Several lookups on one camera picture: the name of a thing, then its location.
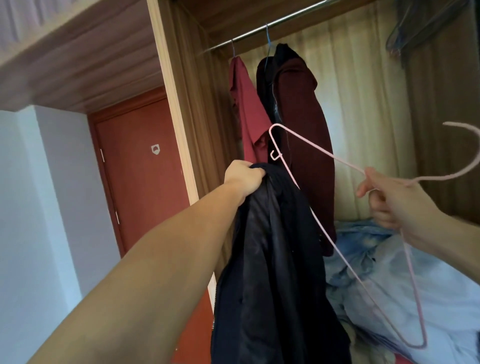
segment closet rod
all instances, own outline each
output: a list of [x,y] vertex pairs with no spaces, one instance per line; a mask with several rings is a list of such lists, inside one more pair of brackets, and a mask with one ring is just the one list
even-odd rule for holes
[[266,30],[267,27],[271,28],[272,26],[282,24],[283,22],[286,22],[287,20],[294,19],[294,18],[296,18],[298,16],[301,16],[301,15],[304,15],[304,14],[310,12],[310,11],[323,8],[324,6],[328,6],[328,5],[334,4],[334,3],[339,2],[339,1],[341,1],[341,0],[322,0],[322,1],[319,1],[315,4],[313,4],[313,5],[307,6],[306,8],[303,8],[303,9],[298,10],[296,12],[290,13],[290,14],[282,17],[282,18],[274,20],[271,23],[268,23],[268,24],[262,25],[258,28],[255,28],[254,30],[251,30],[250,32],[242,34],[241,36],[236,36],[233,39],[230,39],[230,40],[227,40],[223,43],[217,44],[216,46],[207,49],[205,52],[210,52],[210,51],[215,50],[217,48],[221,48],[221,47],[224,47],[228,44],[231,44],[232,42],[237,42],[239,40],[248,38],[249,36],[252,36],[253,34],[257,34],[257,33],[260,33],[263,30]]

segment door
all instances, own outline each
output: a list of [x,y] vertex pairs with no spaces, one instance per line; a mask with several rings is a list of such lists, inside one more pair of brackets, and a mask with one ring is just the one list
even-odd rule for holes
[[[189,206],[167,99],[97,122],[120,240],[127,252],[150,229]],[[172,363],[210,363],[212,306],[205,291]]]

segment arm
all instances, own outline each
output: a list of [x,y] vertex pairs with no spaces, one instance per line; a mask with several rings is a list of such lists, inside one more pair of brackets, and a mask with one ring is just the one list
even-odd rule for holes
[[238,206],[262,181],[249,166],[234,161],[223,185],[142,237],[29,363],[167,363]]
[[389,229],[402,229],[405,239],[480,284],[480,228],[441,212],[419,184],[405,187],[395,180],[366,169],[367,179],[357,196],[370,192],[375,221]]

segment door frame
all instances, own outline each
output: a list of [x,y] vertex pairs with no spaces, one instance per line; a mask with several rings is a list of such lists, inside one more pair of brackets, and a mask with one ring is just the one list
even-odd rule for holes
[[90,128],[90,134],[92,136],[92,142],[95,150],[96,161],[98,169],[100,171],[100,178],[102,179],[103,188],[105,191],[105,197],[107,198],[108,212],[110,213],[110,219],[112,221],[113,231],[115,232],[115,238],[117,239],[117,246],[120,251],[120,257],[123,258],[126,254],[125,245],[121,235],[120,225],[117,222],[117,209],[115,200],[113,198],[113,192],[110,185],[110,179],[108,176],[107,168],[103,162],[101,143],[96,129],[97,124],[115,118],[117,116],[126,114],[127,112],[142,108],[167,98],[167,92],[165,86],[154,88],[141,95],[132,97],[128,100],[119,102],[106,109],[94,112],[87,116],[88,126]]

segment pink wire hanger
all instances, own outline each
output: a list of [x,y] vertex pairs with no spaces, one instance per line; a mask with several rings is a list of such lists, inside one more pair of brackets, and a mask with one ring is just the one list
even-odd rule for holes
[[[447,121],[447,122],[444,122],[444,125],[447,125],[447,126],[456,126],[456,127],[459,127],[459,128],[465,128],[465,129],[468,129],[468,130],[471,130],[473,131],[479,138],[480,140],[480,129],[473,126],[473,125],[470,125],[470,124],[465,124],[465,123],[462,123],[462,122],[453,122],[453,121]],[[303,136],[297,134],[296,132],[294,132],[293,130],[290,130],[289,128],[285,127],[284,125],[282,124],[273,124],[270,129],[268,130],[268,132],[270,133],[270,138],[272,139],[272,142],[275,146],[275,149],[278,153],[278,155],[276,157],[273,156],[273,153],[275,151],[272,151],[270,153],[270,156],[272,157],[273,160],[277,160],[277,159],[281,159],[285,168],[287,169],[287,172],[288,174],[290,175],[290,177],[292,178],[293,182],[297,185],[297,187],[299,188],[299,185],[297,183],[297,181],[295,180],[295,178],[293,177],[293,174],[292,172],[290,171],[290,169],[288,168],[288,165],[287,163],[285,162],[285,159],[283,158],[283,155],[282,153],[280,152],[280,148],[278,148],[278,145],[275,141],[275,138],[273,137],[272,135],[272,130],[273,128],[275,128],[276,126],[280,127],[280,128],[283,128],[285,129],[287,132],[293,134],[294,136],[296,136],[297,138],[303,140],[304,142],[310,144],[311,146],[313,146],[315,149],[318,149],[320,150],[321,152],[327,154],[328,156],[332,157],[333,159],[335,160],[338,160],[339,162],[343,163],[343,164],[346,164],[347,166],[357,170],[358,172],[362,173],[363,175],[365,175],[365,172],[363,169],[361,169],[360,167],[357,167],[351,163],[348,163],[346,160],[343,160],[342,158],[340,157],[336,157],[334,156],[332,153],[330,153],[329,151],[323,149],[322,147],[312,143],[310,140],[304,138]],[[410,180],[410,181],[407,181],[406,182],[406,186],[411,186],[412,184],[416,183],[416,182],[419,182],[419,181],[447,181],[447,180],[451,180],[451,179],[454,179],[454,178],[457,178],[457,177],[460,177],[468,172],[470,172],[472,169],[474,169],[478,164],[480,163],[480,149],[475,157],[475,159],[473,159],[473,161],[467,165],[465,168],[463,168],[462,170],[460,170],[459,172],[457,173],[453,173],[453,174],[449,174],[449,175],[446,175],[446,176],[439,176],[439,177],[417,177],[417,178],[414,178],[413,180]],[[417,304],[417,311],[418,311],[418,314],[419,314],[419,322],[420,322],[420,328],[421,328],[421,333],[422,333],[422,344],[420,345],[414,345],[414,344],[411,344],[409,343],[404,337],[403,335],[400,333],[400,331],[395,327],[395,325],[393,324],[393,322],[388,318],[388,316],[386,315],[386,313],[381,309],[381,307],[379,306],[379,304],[375,301],[375,299],[373,298],[373,296],[370,294],[370,292],[368,291],[367,287],[365,286],[365,284],[363,283],[363,281],[360,279],[360,277],[357,275],[357,273],[355,273],[355,271],[353,270],[352,266],[350,265],[350,263],[345,259],[345,257],[343,256],[343,254],[340,252],[340,250],[336,247],[335,243],[333,242],[332,238],[327,234],[327,232],[325,231],[324,227],[322,226],[322,224],[320,223],[320,221],[318,220],[317,216],[315,215],[315,213],[313,212],[313,210],[310,208],[310,210],[312,211],[312,214],[313,214],[313,217],[315,218],[315,221],[317,222],[317,224],[320,226],[320,228],[322,229],[323,233],[325,234],[325,236],[327,237],[328,241],[332,244],[333,248],[336,250],[336,252],[338,253],[338,255],[342,258],[342,260],[345,262],[345,264],[347,265],[347,267],[350,269],[350,271],[352,272],[352,274],[354,275],[354,277],[357,279],[357,281],[362,285],[362,287],[365,289],[365,291],[367,292],[368,296],[370,297],[370,299],[373,301],[373,304],[378,308],[378,310],[380,311],[380,313],[382,314],[382,316],[385,318],[385,320],[388,322],[388,324],[392,327],[393,331],[398,335],[398,337],[400,338],[400,340],[402,340],[402,342],[407,345],[408,347],[410,348],[413,348],[413,349],[425,349],[428,345],[428,339],[427,339],[427,330],[426,330],[426,327],[425,327],[425,318],[423,317],[423,311],[422,311],[422,306],[421,306],[421,302],[420,302],[420,295],[419,295],[419,290],[418,290],[418,286],[417,286],[417,281],[415,280],[415,273],[413,271],[413,265],[412,265],[412,261],[411,261],[411,256],[410,256],[410,245],[408,245],[405,241],[405,238],[403,237],[403,233],[402,233],[402,230],[400,230],[400,234],[402,236],[402,239],[403,239],[403,246],[404,246],[404,249],[405,249],[405,256],[406,256],[406,259],[407,259],[407,265],[408,265],[408,270],[410,272],[410,278],[412,280],[412,286],[413,286],[413,294],[415,296],[415,303]]]

